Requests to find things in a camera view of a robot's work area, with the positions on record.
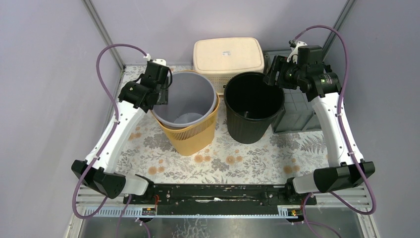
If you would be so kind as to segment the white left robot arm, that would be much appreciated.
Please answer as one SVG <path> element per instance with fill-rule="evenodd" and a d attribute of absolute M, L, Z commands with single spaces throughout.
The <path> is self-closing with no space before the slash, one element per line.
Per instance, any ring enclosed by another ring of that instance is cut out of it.
<path fill-rule="evenodd" d="M 118 97 L 112 98 L 114 117 L 85 159 L 76 160 L 71 166 L 79 179 L 74 197 L 84 185 L 109 199 L 134 194 L 143 204 L 152 201 L 154 191 L 149 187 L 150 181 L 142 176 L 118 174 L 116 167 L 122 149 L 140 120 L 155 105 L 167 104 L 170 73 L 164 59 L 152 59 L 138 79 L 128 81 Z"/>

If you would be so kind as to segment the grey plastic storage bin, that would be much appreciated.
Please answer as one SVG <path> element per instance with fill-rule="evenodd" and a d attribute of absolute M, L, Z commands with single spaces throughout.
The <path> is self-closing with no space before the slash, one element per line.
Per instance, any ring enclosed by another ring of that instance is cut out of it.
<path fill-rule="evenodd" d="M 271 123 L 274 134 L 320 131 L 321 125 L 306 96 L 299 89 L 285 89 L 285 103 Z"/>

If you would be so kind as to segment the yellow bin with black liner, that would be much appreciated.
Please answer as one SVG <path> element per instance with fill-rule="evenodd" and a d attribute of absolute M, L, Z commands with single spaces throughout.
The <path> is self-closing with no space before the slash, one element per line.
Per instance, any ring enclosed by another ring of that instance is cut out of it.
<path fill-rule="evenodd" d="M 203 121 L 181 129 L 170 129 L 154 117 L 175 150 L 183 156 L 189 156 L 213 141 L 219 104 L 220 100 L 217 94 L 217 102 L 213 111 Z"/>

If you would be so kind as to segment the black round plastic bin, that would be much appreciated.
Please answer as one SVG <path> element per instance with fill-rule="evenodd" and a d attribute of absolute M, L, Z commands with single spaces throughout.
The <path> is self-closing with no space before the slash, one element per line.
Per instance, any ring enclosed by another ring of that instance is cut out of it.
<path fill-rule="evenodd" d="M 283 89 L 267 85 L 264 77 L 261 72 L 240 73 L 224 88 L 228 133 L 239 143 L 259 141 L 283 108 Z"/>

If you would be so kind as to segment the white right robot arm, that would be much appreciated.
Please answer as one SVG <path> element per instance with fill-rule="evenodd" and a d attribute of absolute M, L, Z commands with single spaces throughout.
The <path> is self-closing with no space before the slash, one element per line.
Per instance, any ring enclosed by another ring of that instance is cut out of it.
<path fill-rule="evenodd" d="M 293 43 L 288 57 L 275 56 L 264 77 L 269 86 L 282 89 L 300 89 L 315 111 L 325 139 L 327 168 L 311 174 L 291 178 L 284 190 L 284 198 L 297 204 L 304 193 L 328 193 L 353 188 L 375 172 L 373 162 L 366 162 L 353 139 L 339 102 L 341 84 L 334 72 L 326 72 L 322 61 L 322 47 L 306 43 Z"/>

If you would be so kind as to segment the grey round plastic bin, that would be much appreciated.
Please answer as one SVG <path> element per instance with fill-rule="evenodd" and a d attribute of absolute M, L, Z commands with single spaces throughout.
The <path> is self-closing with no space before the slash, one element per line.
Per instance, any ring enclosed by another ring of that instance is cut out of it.
<path fill-rule="evenodd" d="M 217 93 L 203 75 L 181 71 L 173 74 L 168 103 L 154 106 L 152 114 L 170 129 L 181 129 L 203 121 L 214 109 Z"/>

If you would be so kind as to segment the cream perforated plastic basket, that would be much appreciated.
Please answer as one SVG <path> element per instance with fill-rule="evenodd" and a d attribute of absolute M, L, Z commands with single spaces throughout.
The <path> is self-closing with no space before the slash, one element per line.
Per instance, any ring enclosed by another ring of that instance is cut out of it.
<path fill-rule="evenodd" d="M 204 75 L 221 95 L 237 74 L 263 72 L 263 51 L 252 37 L 200 40 L 193 48 L 193 70 Z"/>

